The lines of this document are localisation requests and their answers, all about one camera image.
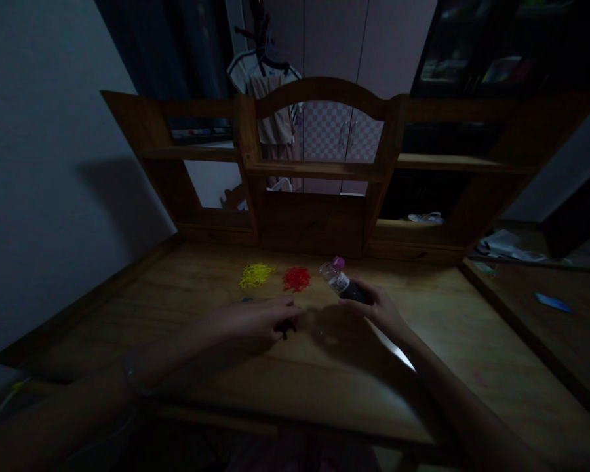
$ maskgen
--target cloth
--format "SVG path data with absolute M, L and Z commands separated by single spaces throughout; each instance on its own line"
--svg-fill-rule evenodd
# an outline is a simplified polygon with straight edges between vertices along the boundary
M 256 57 L 255 50 L 248 50 L 236 54 L 234 59 L 231 60 L 229 67 L 227 68 L 227 75 L 229 80 L 241 94 L 247 93 L 247 85 L 249 77 L 257 75 L 258 77 L 270 77 L 272 75 L 283 75 L 286 83 L 294 82 L 302 78 L 301 74 L 297 72 L 290 65 L 288 72 L 284 74 L 282 71 L 273 69 L 266 64 L 259 64 Z M 302 103 L 292 104 L 290 108 L 290 118 L 295 122 L 295 116 L 297 116 L 297 109 L 301 109 Z
M 249 77 L 248 92 L 254 98 L 263 98 L 286 83 L 284 75 Z M 287 107 L 270 117 L 258 120 L 258 134 L 262 143 L 262 158 L 272 161 L 300 161 L 300 141 Z M 281 177 L 269 177 L 267 186 L 273 187 Z M 293 191 L 301 191 L 303 180 L 289 178 Z
M 249 94 L 255 98 L 263 98 L 279 86 L 286 83 L 284 75 L 269 77 L 249 77 Z M 258 134 L 263 144 L 292 144 L 295 127 L 290 119 L 288 107 L 276 111 L 273 115 L 258 120 Z

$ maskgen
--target purple bottle cap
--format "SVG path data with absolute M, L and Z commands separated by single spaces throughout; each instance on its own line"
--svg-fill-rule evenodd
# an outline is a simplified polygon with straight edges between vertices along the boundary
M 338 271 L 343 271 L 343 269 L 345 268 L 345 259 L 343 259 L 342 257 L 339 257 L 339 256 L 335 256 L 334 259 L 332 259 L 332 265 Z

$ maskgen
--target blue card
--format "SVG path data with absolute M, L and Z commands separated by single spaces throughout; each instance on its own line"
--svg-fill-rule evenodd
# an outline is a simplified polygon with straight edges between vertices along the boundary
M 548 305 L 553 308 L 560 309 L 561 311 L 565 311 L 567 313 L 571 313 L 570 308 L 561 300 L 556 298 L 547 297 L 546 295 L 542 295 L 536 292 L 536 298 L 541 304 Z

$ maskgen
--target desk drawer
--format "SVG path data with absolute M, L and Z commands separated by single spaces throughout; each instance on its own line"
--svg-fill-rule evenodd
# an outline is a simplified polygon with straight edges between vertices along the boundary
M 423 264 L 454 266 L 463 259 L 465 254 L 462 251 L 402 246 L 391 241 L 377 241 L 374 239 L 370 243 L 366 255 L 380 259 L 396 259 L 421 262 Z
M 179 232 L 188 241 L 200 241 L 202 243 L 221 243 L 236 246 L 258 246 L 253 233 L 238 231 L 222 231 L 219 229 L 193 229 L 179 228 Z

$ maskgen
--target wooden desk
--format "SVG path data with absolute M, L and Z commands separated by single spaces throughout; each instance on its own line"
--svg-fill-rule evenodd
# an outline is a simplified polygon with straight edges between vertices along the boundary
M 304 266 L 313 278 L 295 294 L 306 310 L 297 334 L 269 351 L 239 342 L 204 353 L 160 396 L 212 413 L 348 431 L 413 448 L 420 460 L 450 459 L 455 438 L 441 411 L 367 323 L 336 305 L 336 295 L 317 275 L 324 261 L 183 243 L 115 294 L 102 288 L 107 299 L 94 309 L 73 309 L 7 348 L 0 362 L 52 380 L 74 380 L 216 306 L 281 295 L 285 269 Z M 254 262 L 275 267 L 275 273 L 262 287 L 241 290 L 240 273 Z M 555 467 L 590 467 L 590 414 L 458 269 L 362 259 L 348 260 L 346 272 L 384 286 L 411 327 Z
M 501 316 L 590 411 L 590 272 L 492 260 L 495 277 L 460 267 L 496 300 Z M 564 300 L 572 313 L 543 305 L 535 293 Z

